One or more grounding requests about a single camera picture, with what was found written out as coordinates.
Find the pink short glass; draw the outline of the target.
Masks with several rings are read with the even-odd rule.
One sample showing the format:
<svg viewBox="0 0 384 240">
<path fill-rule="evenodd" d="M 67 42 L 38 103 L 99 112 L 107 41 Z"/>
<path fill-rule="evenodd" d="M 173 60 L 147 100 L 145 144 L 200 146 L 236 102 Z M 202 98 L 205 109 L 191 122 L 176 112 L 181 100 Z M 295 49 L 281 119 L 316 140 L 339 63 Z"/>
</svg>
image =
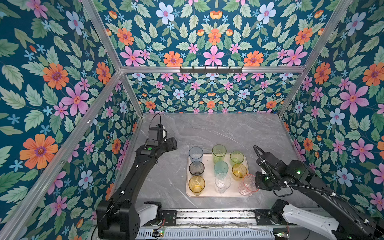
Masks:
<svg viewBox="0 0 384 240">
<path fill-rule="evenodd" d="M 246 197 L 253 195 L 258 190 L 256 187 L 256 176 L 252 174 L 245 175 L 238 186 L 238 192 Z"/>
</svg>

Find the blue tall glass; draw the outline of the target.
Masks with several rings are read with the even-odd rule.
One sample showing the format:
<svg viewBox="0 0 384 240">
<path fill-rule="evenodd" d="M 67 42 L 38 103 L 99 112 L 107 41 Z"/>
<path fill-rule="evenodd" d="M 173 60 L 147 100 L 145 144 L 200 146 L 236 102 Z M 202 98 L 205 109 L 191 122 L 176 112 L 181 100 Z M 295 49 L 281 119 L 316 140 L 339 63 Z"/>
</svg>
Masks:
<svg viewBox="0 0 384 240">
<path fill-rule="evenodd" d="M 189 150 L 189 158 L 191 162 L 199 161 L 201 162 L 203 159 L 204 151 L 201 147 L 192 147 Z"/>
</svg>

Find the yellow short glass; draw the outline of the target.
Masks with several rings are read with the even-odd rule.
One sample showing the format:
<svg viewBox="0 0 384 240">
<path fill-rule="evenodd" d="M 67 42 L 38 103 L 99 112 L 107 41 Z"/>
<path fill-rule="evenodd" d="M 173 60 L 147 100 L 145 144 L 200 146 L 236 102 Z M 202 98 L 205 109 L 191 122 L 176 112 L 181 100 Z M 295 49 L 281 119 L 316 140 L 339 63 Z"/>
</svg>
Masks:
<svg viewBox="0 0 384 240">
<path fill-rule="evenodd" d="M 232 177 L 235 181 L 241 181 L 248 174 L 248 169 L 243 164 L 235 164 L 232 167 Z"/>
</svg>

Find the grey tall glass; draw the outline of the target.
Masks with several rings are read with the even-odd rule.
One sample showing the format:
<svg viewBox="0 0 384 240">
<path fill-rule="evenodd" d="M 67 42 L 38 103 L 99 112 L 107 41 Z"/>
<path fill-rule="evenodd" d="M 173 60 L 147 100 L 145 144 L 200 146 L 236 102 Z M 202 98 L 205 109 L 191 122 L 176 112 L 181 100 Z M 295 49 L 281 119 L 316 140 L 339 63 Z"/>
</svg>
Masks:
<svg viewBox="0 0 384 240">
<path fill-rule="evenodd" d="M 200 176 L 205 171 L 205 165 L 200 161 L 191 162 L 189 172 L 192 176 Z"/>
</svg>

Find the green short glass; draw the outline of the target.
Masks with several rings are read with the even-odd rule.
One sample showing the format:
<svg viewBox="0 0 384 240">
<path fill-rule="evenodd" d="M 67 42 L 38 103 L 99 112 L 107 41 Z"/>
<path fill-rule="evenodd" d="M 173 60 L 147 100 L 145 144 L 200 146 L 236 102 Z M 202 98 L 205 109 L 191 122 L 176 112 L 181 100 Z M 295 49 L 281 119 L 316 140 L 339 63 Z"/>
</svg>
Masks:
<svg viewBox="0 0 384 240">
<path fill-rule="evenodd" d="M 233 151 L 230 154 L 231 165 L 241 164 L 245 159 L 244 154 L 241 151 Z"/>
</svg>

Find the clear short glass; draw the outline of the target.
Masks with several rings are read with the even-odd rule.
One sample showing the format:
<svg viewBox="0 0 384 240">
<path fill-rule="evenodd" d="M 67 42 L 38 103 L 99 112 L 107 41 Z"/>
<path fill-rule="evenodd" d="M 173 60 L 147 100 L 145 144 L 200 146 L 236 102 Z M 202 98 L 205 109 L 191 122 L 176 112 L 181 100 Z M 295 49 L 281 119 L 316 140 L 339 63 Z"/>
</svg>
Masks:
<svg viewBox="0 0 384 240">
<path fill-rule="evenodd" d="M 232 184 L 231 177 L 226 173 L 219 173 L 215 177 L 215 185 L 217 191 L 222 194 L 224 193 Z"/>
</svg>

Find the beige plastic tray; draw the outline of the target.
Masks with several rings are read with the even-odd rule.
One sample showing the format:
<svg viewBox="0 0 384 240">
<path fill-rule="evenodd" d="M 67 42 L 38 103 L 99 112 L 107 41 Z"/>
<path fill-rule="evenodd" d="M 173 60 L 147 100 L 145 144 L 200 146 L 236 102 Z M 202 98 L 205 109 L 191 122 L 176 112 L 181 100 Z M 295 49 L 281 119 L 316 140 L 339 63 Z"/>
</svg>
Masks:
<svg viewBox="0 0 384 240">
<path fill-rule="evenodd" d="M 232 180 L 232 184 L 231 186 L 222 194 L 220 194 L 217 189 L 216 189 L 216 185 L 215 185 L 215 173 L 214 173 L 214 165 L 215 163 L 213 162 L 213 155 L 212 154 L 204 154 L 203 155 L 203 159 L 202 159 L 202 163 L 205 165 L 205 171 L 202 175 L 200 175 L 201 177 L 204 178 L 205 182 L 206 182 L 206 186 L 205 186 L 205 189 L 203 190 L 203 192 L 199 195 L 199 196 L 195 196 L 189 189 L 188 187 L 188 183 L 189 183 L 189 180 L 193 177 L 190 172 L 189 172 L 189 165 L 191 164 L 191 160 L 190 158 L 188 158 L 188 161 L 187 161 L 187 180 L 186 180 L 186 193 L 189 197 L 192 197 L 192 198 L 231 198 L 231 197 L 246 197 L 246 196 L 242 196 L 239 192 L 238 192 L 238 186 L 240 184 L 241 181 L 235 181 L 232 177 L 232 165 L 231 165 L 231 160 L 230 160 L 230 154 L 226 154 L 225 158 L 223 161 L 225 161 L 228 166 L 229 166 L 229 170 L 228 170 L 228 175 L 231 177 L 231 180 Z M 248 174 L 249 174 L 249 167 L 248 167 L 248 163 L 247 163 L 247 158 L 245 157 L 244 161 L 242 162 L 243 165 L 245 165 L 248 169 Z"/>
</svg>

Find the yellow tall glass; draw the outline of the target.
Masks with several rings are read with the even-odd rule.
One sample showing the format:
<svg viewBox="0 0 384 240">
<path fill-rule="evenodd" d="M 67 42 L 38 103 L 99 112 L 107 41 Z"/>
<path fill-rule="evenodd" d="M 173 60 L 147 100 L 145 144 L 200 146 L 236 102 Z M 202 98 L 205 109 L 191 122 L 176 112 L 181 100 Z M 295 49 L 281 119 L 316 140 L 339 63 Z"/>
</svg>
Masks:
<svg viewBox="0 0 384 240">
<path fill-rule="evenodd" d="M 201 176 L 193 176 L 188 183 L 190 191 L 195 195 L 199 196 L 205 189 L 206 182 Z"/>
</svg>

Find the teal short glass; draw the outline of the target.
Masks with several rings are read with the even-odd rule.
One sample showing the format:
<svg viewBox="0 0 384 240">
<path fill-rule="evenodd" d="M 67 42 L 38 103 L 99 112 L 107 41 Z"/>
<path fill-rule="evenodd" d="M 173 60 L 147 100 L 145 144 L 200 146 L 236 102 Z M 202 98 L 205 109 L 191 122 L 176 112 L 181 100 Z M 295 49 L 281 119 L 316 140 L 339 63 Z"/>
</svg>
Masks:
<svg viewBox="0 0 384 240">
<path fill-rule="evenodd" d="M 227 174 L 229 166 L 225 161 L 218 161 L 214 165 L 214 173 L 217 176 L 218 174 Z"/>
</svg>

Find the light green tall glass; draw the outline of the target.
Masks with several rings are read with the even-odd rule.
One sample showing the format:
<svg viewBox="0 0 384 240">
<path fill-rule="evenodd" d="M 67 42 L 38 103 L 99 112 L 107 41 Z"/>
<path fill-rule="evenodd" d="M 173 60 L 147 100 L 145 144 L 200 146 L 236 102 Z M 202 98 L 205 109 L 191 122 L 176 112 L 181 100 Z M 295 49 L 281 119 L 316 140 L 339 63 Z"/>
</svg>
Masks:
<svg viewBox="0 0 384 240">
<path fill-rule="evenodd" d="M 227 149 L 224 145 L 217 144 L 212 148 L 213 162 L 216 164 L 223 161 L 227 154 Z"/>
</svg>

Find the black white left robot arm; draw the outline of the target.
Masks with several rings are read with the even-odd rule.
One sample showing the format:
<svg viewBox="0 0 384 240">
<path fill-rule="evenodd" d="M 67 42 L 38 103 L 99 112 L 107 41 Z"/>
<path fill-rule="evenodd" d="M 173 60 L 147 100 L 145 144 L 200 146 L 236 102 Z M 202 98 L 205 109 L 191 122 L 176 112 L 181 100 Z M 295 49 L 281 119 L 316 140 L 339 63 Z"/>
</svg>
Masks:
<svg viewBox="0 0 384 240">
<path fill-rule="evenodd" d="M 97 207 L 98 237 L 103 240 L 134 240 L 140 227 L 158 217 L 159 204 L 153 204 L 154 213 L 145 220 L 136 209 L 139 192 L 147 175 L 163 153 L 177 150 L 177 140 L 172 137 L 162 142 L 147 140 L 136 150 L 129 173 L 115 193 Z"/>
</svg>

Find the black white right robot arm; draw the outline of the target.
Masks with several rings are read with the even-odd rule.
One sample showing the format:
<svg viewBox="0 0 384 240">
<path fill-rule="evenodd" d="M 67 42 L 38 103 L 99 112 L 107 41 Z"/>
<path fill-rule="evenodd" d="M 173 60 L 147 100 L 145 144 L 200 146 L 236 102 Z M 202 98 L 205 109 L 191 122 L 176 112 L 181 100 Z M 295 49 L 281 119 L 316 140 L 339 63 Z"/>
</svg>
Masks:
<svg viewBox="0 0 384 240">
<path fill-rule="evenodd" d="M 295 224 L 318 233 L 330 240 L 378 240 L 384 235 L 384 221 L 359 212 L 350 202 L 336 194 L 316 173 L 301 161 L 288 165 L 271 157 L 259 158 L 262 171 L 255 173 L 256 188 L 279 191 L 298 190 L 330 214 L 329 218 L 304 211 L 283 200 L 280 196 L 270 209 L 271 220 L 280 224 Z"/>
</svg>

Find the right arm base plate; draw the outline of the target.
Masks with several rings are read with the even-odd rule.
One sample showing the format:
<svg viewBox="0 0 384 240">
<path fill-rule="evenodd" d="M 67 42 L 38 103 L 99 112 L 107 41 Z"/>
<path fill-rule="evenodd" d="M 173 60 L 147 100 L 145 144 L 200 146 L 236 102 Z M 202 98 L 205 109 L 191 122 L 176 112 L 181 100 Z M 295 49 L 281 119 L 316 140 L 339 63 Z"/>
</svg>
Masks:
<svg viewBox="0 0 384 240">
<path fill-rule="evenodd" d="M 252 212 L 255 214 L 255 219 L 259 226 L 294 226 L 294 224 L 287 223 L 282 217 L 273 217 L 268 209 L 254 209 Z"/>
</svg>

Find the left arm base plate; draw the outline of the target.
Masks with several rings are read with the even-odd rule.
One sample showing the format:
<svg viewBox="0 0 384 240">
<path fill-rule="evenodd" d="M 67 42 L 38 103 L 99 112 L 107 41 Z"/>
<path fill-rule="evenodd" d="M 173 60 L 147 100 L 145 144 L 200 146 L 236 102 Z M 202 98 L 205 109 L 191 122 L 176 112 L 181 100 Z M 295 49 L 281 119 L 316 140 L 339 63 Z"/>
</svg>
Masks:
<svg viewBox="0 0 384 240">
<path fill-rule="evenodd" d="M 162 210 L 154 220 L 144 224 L 144 227 L 174 227 L 176 225 L 177 214 L 178 212 L 176 210 Z"/>
</svg>

